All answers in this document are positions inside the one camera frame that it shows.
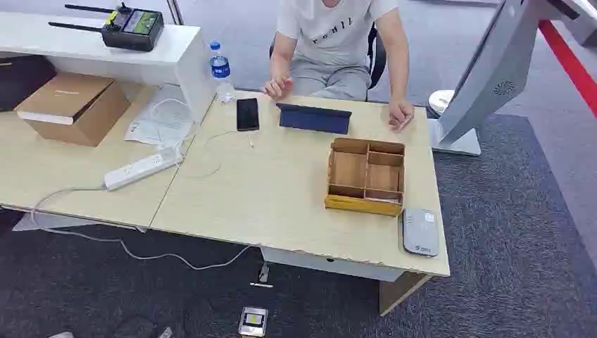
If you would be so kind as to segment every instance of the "wooden organizer box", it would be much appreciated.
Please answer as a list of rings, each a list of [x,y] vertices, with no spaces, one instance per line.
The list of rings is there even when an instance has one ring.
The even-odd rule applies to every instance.
[[[397,216],[404,201],[404,144],[336,138],[326,208]]]

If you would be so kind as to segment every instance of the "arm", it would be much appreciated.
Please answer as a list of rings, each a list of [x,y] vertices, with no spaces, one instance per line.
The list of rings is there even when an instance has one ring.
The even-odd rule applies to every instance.
[[[384,14],[375,22],[379,36],[384,42],[388,57],[388,75],[390,77],[390,124],[401,127],[412,117],[414,108],[406,101],[408,82],[408,40],[402,28],[398,9]]]
[[[283,99],[292,91],[292,79],[289,71],[296,42],[296,39],[276,33],[274,51],[270,59],[270,79],[263,87],[263,92],[274,100]]]

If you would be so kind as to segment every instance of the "person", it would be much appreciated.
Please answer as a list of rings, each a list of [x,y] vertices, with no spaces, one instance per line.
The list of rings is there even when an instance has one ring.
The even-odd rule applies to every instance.
[[[278,11],[264,93],[275,101],[290,93],[364,101],[371,83],[367,37],[375,22],[387,54],[389,124],[398,129],[412,117],[408,41],[397,0],[279,0]]]

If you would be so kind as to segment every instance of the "man's left hand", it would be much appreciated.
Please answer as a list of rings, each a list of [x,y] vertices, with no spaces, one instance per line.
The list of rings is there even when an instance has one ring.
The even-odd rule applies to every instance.
[[[415,108],[403,99],[392,99],[389,103],[389,124],[392,130],[400,130],[413,119]]]

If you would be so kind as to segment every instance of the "white power strip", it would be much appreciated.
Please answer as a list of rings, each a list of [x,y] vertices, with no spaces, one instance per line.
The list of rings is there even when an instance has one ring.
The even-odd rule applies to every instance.
[[[113,191],[181,162],[182,155],[175,148],[164,148],[157,154],[110,171],[104,175],[103,183],[108,190]]]

